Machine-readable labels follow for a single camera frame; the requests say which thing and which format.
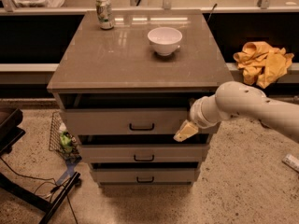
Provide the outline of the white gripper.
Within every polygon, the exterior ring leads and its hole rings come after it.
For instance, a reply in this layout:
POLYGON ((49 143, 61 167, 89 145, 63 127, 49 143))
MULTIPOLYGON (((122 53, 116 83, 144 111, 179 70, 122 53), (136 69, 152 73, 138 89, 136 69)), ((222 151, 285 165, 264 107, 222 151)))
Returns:
POLYGON ((198 133, 198 127, 206 129, 218 123, 218 112, 214 98, 203 97, 196 100, 190 109, 190 119, 191 121, 185 120, 174 135, 176 141, 183 142, 194 136, 198 133))

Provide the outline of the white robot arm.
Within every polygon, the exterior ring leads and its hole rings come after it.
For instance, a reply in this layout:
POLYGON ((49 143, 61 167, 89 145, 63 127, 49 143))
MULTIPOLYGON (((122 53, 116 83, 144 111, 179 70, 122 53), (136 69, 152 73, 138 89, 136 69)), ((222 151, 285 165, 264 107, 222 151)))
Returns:
POLYGON ((299 105, 268 98, 263 91, 240 82, 221 84, 214 95, 194 101, 174 139, 182 142, 225 120, 248 117, 299 142, 299 105))

